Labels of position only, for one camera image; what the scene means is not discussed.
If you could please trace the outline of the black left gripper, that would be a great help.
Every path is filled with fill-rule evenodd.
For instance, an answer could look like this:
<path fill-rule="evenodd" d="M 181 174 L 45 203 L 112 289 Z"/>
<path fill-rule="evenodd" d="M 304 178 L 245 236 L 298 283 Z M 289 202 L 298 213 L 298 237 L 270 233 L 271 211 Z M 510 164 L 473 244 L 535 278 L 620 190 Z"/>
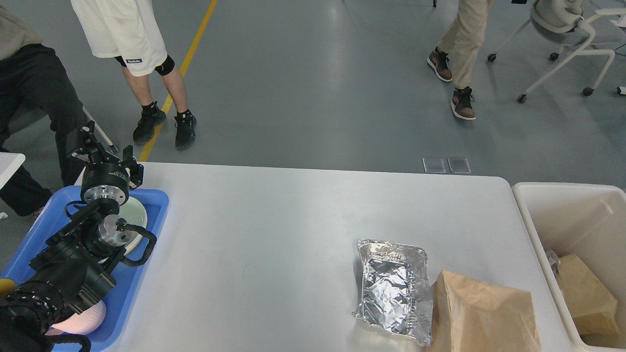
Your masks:
<path fill-rule="evenodd" d="M 130 190 L 143 185 L 144 167 L 134 157 L 134 147 L 122 151 L 122 160 L 110 153 L 95 136 L 96 122 L 87 122 L 67 135 L 67 157 L 87 163 L 81 181 L 81 200 L 90 203 L 108 198 L 123 205 Z"/>

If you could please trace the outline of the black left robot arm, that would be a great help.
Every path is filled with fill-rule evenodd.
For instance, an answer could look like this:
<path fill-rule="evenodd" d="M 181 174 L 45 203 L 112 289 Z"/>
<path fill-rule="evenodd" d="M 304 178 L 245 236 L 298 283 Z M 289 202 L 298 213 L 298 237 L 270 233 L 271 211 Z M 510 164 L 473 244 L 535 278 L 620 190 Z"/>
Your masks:
<path fill-rule="evenodd" d="M 89 352 L 91 341 L 83 334 L 46 333 L 61 316 L 81 314 L 99 303 L 116 286 L 114 268 L 144 265 L 157 243 L 151 231 L 119 216 L 130 190 L 143 182 L 143 165 L 132 146 L 123 150 L 122 159 L 105 150 L 94 127 L 90 121 L 74 130 L 76 147 L 69 154 L 86 164 L 81 208 L 31 259 L 34 275 L 1 299 L 3 352 L 50 352 L 63 343 L 77 343 Z"/>

